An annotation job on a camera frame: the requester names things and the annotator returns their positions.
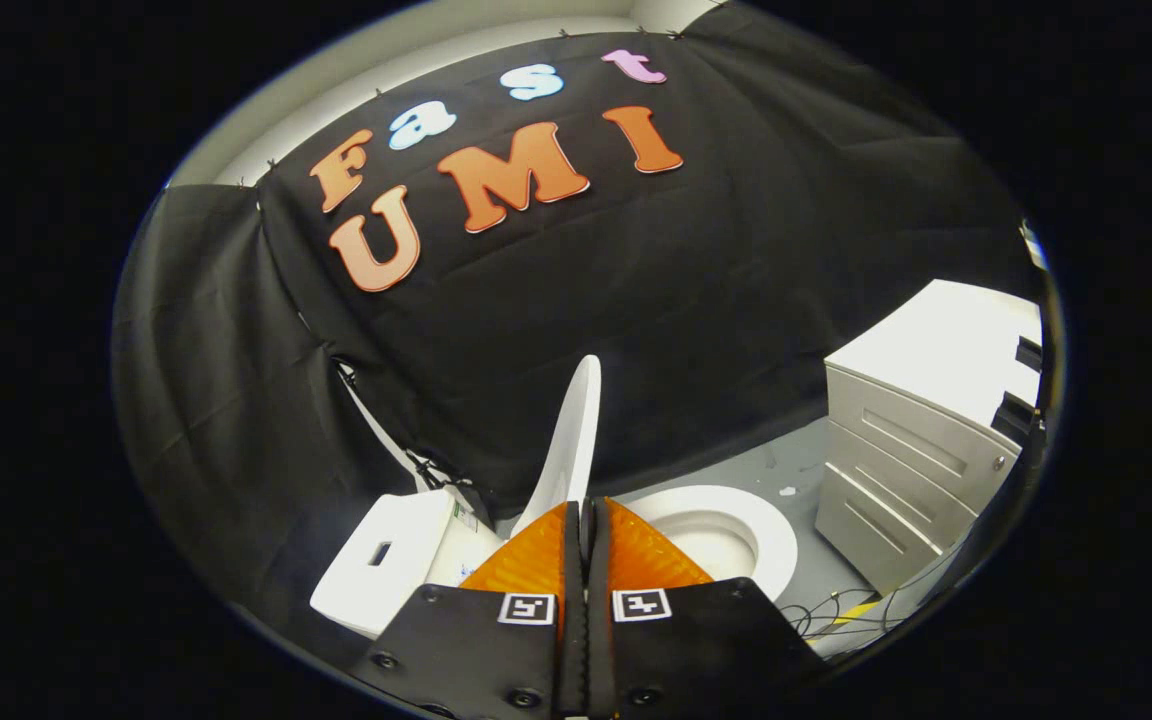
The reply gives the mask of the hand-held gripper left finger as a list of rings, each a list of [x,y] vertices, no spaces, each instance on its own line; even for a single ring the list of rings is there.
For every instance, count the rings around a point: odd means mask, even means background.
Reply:
[[[586,715],[586,593],[576,502],[485,548],[453,538],[372,539],[351,626],[369,638],[351,675],[384,702],[449,719]]]

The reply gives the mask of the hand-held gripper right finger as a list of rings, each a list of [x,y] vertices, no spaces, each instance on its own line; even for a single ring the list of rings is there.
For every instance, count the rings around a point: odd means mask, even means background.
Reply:
[[[826,676],[755,579],[705,579],[611,498],[586,518],[590,719],[773,719]]]

